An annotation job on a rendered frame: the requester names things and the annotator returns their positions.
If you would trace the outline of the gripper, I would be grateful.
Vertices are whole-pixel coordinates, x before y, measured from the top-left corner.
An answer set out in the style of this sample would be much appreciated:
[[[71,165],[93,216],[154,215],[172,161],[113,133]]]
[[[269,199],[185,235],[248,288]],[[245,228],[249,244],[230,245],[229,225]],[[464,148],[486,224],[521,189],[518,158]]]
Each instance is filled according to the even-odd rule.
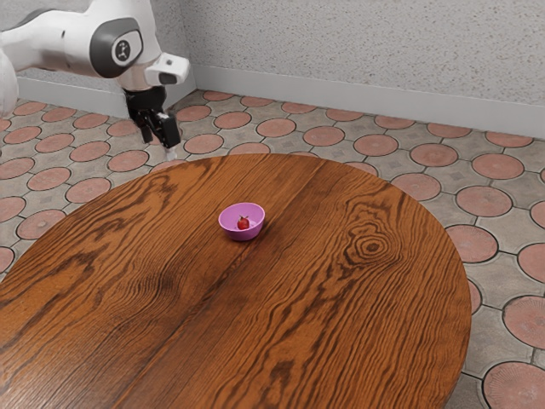
[[[140,129],[143,141],[152,142],[153,129],[154,135],[165,149],[166,159],[177,159],[175,149],[181,143],[181,137],[175,116],[164,113],[163,110],[167,95],[165,87],[154,86],[145,90],[126,89],[124,95],[129,117]]]

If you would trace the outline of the pink bowl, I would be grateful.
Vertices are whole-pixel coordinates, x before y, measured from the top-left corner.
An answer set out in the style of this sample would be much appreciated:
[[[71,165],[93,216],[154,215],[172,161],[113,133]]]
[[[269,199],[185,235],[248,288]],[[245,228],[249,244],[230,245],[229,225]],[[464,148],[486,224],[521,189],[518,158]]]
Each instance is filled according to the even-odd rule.
[[[265,221],[264,209],[255,203],[236,203],[224,209],[218,222],[228,238],[247,241],[257,237]]]

